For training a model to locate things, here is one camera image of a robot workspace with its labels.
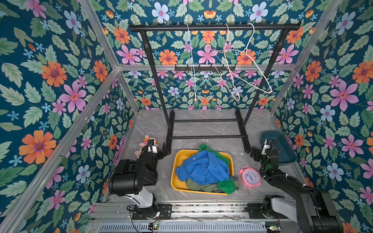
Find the blue tank top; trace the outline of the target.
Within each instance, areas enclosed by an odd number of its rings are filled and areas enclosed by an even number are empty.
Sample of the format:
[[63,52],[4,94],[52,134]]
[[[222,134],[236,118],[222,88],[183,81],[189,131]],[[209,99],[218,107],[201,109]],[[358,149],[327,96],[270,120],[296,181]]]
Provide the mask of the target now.
[[182,182],[190,179],[193,182],[206,185],[224,182],[230,179],[230,161],[221,154],[202,150],[183,161],[175,172]]

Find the pink wire hanger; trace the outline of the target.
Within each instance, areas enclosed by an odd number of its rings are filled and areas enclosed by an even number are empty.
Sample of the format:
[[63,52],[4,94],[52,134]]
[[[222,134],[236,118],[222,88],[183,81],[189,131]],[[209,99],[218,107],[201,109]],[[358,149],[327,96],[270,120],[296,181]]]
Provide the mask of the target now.
[[[223,63],[223,60],[221,60],[220,58],[218,58],[218,59],[220,59],[220,61],[222,62],[221,70],[222,70],[223,68],[227,68],[228,73],[230,74],[230,80],[231,80],[231,84],[232,84],[233,90],[238,91],[238,88],[235,86],[235,83],[234,83],[234,76],[235,76],[235,75],[234,75],[233,71],[231,70],[230,65],[229,65],[229,62],[228,62],[228,59],[227,59],[227,57],[226,57],[226,52],[227,52],[227,45],[228,45],[228,38],[229,38],[230,29],[229,29],[229,25],[228,25],[227,23],[225,23],[224,25],[225,25],[225,27],[226,27],[226,34],[227,34],[227,36],[226,36],[226,40],[225,40],[225,43],[224,43],[224,46],[223,46],[223,50],[212,49],[212,51],[214,51],[214,52],[216,52],[216,53],[222,53],[222,54],[223,54],[223,57],[224,57],[224,61],[225,61],[225,63]],[[238,103],[238,102],[241,100],[240,95],[236,96],[236,94],[234,94],[234,93],[232,92],[232,90],[231,90],[231,88],[228,86],[226,80],[223,79],[223,77],[222,77],[220,71],[218,70],[218,68],[216,67],[215,63],[213,63],[213,66],[214,66],[215,70],[217,71],[217,73],[219,74],[219,76],[220,76],[220,78],[221,78],[223,84],[225,85],[225,87],[227,88],[227,90],[229,91],[229,93],[232,95],[234,101]]]

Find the olive green tank top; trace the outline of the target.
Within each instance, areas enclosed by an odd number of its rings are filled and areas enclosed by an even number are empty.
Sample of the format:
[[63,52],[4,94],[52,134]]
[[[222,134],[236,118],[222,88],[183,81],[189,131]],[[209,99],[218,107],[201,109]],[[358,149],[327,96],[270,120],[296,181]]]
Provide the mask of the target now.
[[186,186],[192,191],[232,194],[239,190],[239,179],[236,176],[230,176],[228,180],[211,184],[198,184],[191,179],[187,179]]

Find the light blue wire hanger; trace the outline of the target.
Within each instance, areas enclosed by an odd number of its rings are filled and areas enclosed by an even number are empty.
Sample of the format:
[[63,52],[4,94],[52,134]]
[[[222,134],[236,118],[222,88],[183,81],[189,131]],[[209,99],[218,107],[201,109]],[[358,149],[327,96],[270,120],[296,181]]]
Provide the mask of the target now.
[[194,63],[194,58],[193,58],[193,46],[192,46],[192,39],[191,39],[191,31],[189,29],[189,25],[187,24],[187,33],[188,33],[188,36],[189,36],[189,43],[190,43],[190,59],[191,59],[191,63],[190,63],[190,66],[191,66],[191,72],[192,72],[192,80],[193,80],[193,93],[194,93],[194,102],[196,103],[197,102],[197,87],[196,87],[196,82],[197,82],[197,78],[196,78],[196,71],[195,71],[195,63]]

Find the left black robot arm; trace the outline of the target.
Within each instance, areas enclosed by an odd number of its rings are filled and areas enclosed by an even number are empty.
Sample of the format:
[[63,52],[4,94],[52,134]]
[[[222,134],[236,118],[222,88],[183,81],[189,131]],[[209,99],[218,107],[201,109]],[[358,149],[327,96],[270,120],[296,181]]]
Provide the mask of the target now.
[[158,214],[157,200],[146,187],[154,186],[158,180],[157,164],[165,157],[158,147],[157,140],[147,138],[137,151],[137,160],[120,160],[108,181],[110,194],[129,199],[132,213],[138,213],[147,219]]

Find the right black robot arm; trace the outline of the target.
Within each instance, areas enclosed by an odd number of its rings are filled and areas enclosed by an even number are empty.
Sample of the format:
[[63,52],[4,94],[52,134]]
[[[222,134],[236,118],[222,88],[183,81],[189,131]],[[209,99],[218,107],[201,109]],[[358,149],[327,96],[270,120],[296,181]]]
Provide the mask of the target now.
[[279,195],[266,195],[262,203],[265,217],[286,216],[303,233],[342,233],[343,225],[328,191],[300,182],[279,168],[277,140],[266,141],[263,148],[252,147],[250,157],[261,164],[261,178],[287,193],[294,202]]

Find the plush doll toy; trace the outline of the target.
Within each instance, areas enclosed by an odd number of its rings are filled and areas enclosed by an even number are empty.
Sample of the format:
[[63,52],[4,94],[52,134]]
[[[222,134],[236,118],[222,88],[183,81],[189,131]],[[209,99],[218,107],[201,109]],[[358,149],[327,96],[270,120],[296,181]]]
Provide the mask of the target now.
[[158,146],[157,140],[154,137],[150,137],[149,135],[146,135],[145,139],[141,143],[139,143],[139,145],[141,146],[141,149],[135,151],[135,155],[137,158],[140,158],[142,150],[148,145],[149,141],[152,141],[155,144],[155,146]]

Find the black clothes rack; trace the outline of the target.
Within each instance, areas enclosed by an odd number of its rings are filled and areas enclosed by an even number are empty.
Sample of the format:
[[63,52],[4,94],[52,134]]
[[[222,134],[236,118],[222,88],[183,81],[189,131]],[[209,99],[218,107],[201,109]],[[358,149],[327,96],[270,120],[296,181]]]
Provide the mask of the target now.
[[[174,140],[184,140],[184,139],[228,139],[228,138],[240,138],[243,143],[243,148],[246,153],[251,152],[251,146],[248,138],[248,134],[246,132],[246,124],[256,106],[256,102],[259,100],[259,91],[255,93],[253,101],[250,105],[250,108],[245,116],[242,117],[241,112],[239,109],[235,110],[235,118],[215,118],[215,119],[175,119],[175,112],[172,110],[168,112],[164,95],[162,92],[162,88],[160,85],[159,78],[157,76],[157,68],[155,65],[155,61],[153,58],[153,51],[149,41],[149,37],[147,36],[148,32],[176,32],[176,31],[265,31],[265,30],[281,30],[281,34],[279,39],[277,40],[273,53],[271,55],[270,61],[265,69],[264,76],[270,74],[275,65],[277,57],[281,50],[283,49],[286,37],[290,31],[297,31],[301,28],[301,24],[258,24],[258,25],[249,25],[249,24],[236,24],[236,25],[131,25],[130,30],[131,32],[140,33],[145,49],[145,53],[148,58],[148,62],[150,65],[151,72],[153,74],[153,78],[156,85],[156,90],[160,98],[161,107],[164,112],[165,120],[167,123],[167,137],[166,141],[163,144],[163,151],[167,155],[170,155],[172,152],[172,142]],[[200,123],[200,122],[236,122],[238,124],[239,134],[238,135],[219,135],[219,136],[175,136],[174,135],[174,124],[175,123]]]

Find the yellow plastic tray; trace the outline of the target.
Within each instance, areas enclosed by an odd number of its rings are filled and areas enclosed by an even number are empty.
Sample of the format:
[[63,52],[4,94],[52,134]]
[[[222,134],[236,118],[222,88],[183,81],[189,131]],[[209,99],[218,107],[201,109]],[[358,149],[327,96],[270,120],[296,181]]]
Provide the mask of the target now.
[[171,186],[174,190],[180,191],[180,192],[187,192],[187,193],[196,193],[196,194],[205,194],[205,195],[224,195],[226,196],[227,194],[224,192],[220,193],[215,193],[215,192],[204,192],[204,191],[195,191],[189,189],[189,187],[186,184],[186,181],[181,181],[179,179],[179,176],[176,172],[177,168],[182,166],[183,162],[190,157],[196,155],[199,153],[198,150],[180,150],[174,159],[174,164],[173,164],[173,171],[172,171],[172,176],[171,176]]

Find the pink alarm clock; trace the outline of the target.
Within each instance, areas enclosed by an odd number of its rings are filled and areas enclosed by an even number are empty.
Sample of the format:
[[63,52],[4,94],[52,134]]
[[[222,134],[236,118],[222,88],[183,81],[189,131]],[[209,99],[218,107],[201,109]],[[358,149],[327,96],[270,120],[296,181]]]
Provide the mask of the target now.
[[247,189],[261,186],[261,176],[253,167],[242,167],[239,170],[241,181]]

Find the dark teal plastic bin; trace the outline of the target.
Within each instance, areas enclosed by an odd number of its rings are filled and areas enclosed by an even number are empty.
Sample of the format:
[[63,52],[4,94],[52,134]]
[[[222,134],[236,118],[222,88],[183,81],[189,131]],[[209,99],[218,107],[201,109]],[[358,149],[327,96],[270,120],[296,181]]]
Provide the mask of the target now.
[[276,147],[279,150],[279,165],[284,166],[297,160],[295,152],[296,145],[293,145],[280,131],[264,131],[260,137],[260,143],[263,146],[265,140],[272,141],[276,138]]

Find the white ventilation grille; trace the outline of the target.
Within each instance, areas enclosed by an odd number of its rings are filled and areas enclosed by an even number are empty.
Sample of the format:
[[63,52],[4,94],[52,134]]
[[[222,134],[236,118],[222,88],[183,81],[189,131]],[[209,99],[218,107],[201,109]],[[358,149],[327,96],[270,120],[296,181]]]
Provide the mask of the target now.
[[102,223],[98,233],[266,233],[264,222]]

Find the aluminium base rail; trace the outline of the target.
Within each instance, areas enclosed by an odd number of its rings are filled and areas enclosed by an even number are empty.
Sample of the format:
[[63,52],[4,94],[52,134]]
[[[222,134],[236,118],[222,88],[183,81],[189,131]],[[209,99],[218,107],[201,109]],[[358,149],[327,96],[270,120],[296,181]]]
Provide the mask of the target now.
[[[261,200],[249,201],[197,201],[197,202],[161,202],[167,206],[171,220],[233,220],[233,221],[291,221],[281,214],[272,217],[263,214]],[[97,220],[128,220],[130,203],[101,203],[91,214]]]

